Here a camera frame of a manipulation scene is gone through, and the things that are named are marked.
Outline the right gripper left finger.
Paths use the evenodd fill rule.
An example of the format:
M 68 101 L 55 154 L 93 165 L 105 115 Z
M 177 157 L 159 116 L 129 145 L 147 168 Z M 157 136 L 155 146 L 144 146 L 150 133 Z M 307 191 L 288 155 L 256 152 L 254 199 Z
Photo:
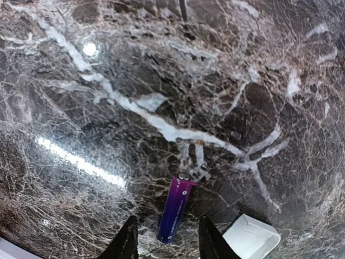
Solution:
M 137 218 L 130 216 L 99 259 L 138 259 L 137 245 Z

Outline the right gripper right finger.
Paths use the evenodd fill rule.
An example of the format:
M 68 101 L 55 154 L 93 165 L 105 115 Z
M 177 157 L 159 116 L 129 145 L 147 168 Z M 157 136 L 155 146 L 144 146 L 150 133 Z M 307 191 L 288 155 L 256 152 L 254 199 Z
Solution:
M 198 234 L 200 259 L 240 259 L 206 215 L 200 218 Z

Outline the white battery cover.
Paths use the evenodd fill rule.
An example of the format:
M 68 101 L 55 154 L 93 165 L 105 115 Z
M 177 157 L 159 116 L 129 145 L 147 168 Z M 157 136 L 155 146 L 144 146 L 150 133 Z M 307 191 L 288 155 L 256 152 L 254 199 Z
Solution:
M 246 214 L 234 221 L 223 238 L 242 259 L 263 259 L 281 241 L 274 227 Z

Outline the purple battery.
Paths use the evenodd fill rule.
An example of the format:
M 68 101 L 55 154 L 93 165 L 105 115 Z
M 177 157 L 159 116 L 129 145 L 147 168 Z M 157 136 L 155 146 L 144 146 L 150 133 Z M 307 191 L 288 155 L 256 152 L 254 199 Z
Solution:
M 174 241 L 193 186 L 197 186 L 197 183 L 191 181 L 191 176 L 186 173 L 178 173 L 172 178 L 158 229 L 157 239 L 161 243 L 170 244 Z

